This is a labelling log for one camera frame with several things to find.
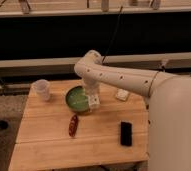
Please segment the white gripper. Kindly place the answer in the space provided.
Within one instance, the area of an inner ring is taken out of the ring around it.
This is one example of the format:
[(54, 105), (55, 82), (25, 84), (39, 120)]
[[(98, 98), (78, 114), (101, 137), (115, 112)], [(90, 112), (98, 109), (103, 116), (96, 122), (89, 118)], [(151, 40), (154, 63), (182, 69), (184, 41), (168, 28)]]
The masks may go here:
[(100, 84), (97, 81), (83, 79), (82, 86), (85, 94), (88, 96), (96, 95), (100, 92)]

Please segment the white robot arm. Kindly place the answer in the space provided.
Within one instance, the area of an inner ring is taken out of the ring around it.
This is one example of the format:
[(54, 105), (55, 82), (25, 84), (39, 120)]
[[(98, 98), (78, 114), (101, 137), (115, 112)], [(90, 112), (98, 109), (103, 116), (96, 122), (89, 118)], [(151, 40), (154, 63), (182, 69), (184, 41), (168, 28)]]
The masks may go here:
[(74, 65), (88, 94), (101, 83), (129, 91), (140, 99), (145, 131), (132, 147), (119, 147), (110, 163), (148, 162), (148, 171), (191, 171), (191, 77), (166, 72), (104, 66), (88, 51)]

